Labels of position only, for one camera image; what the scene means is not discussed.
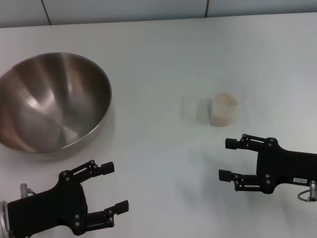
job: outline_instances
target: cable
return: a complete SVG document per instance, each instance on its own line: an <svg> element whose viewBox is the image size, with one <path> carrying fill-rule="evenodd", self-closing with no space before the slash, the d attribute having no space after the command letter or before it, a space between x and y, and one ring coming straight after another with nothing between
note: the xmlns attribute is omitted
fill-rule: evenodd
<svg viewBox="0 0 317 238"><path fill-rule="evenodd" d="M304 193L307 193L307 192L309 192L309 190L305 190L305 191L300 192L300 193L297 195L297 198L298 198L299 200L304 201L304 202L310 202L309 197L308 197L307 199L304 199L304 198L301 197L301 195L303 195Z"/></svg>

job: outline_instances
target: table surface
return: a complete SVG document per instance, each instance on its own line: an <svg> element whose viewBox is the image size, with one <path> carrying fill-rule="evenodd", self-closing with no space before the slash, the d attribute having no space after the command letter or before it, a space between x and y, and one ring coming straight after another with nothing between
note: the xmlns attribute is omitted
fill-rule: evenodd
<svg viewBox="0 0 317 238"><path fill-rule="evenodd" d="M50 189L57 175L90 159L115 173L83 183L89 212L128 199L115 227L82 237L297 238L315 235L306 187L272 195L235 192L218 169L255 174L257 154L224 148L243 133L275 137L317 153L317 13L0 29L0 73L48 52L69 52L108 75L113 101L98 138L78 155L33 161L0 146L0 200L26 182ZM209 125L206 102L219 88L244 95L238 119ZM67 227L34 235L74 237Z"/></svg>

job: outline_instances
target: beige cup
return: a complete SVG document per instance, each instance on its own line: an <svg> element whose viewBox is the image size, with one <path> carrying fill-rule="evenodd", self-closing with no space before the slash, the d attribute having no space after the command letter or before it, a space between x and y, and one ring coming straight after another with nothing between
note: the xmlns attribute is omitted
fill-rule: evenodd
<svg viewBox="0 0 317 238"><path fill-rule="evenodd" d="M210 122L215 126L228 126L237 117L239 102L233 95L221 92L211 101Z"/></svg>

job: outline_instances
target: label sticker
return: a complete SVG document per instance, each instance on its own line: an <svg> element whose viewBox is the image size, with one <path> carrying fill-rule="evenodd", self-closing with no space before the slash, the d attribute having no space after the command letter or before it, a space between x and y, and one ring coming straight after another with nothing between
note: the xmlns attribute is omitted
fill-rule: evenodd
<svg viewBox="0 0 317 238"><path fill-rule="evenodd" d="M293 182L299 182L299 183L307 183L307 179L303 178L294 178Z"/></svg>

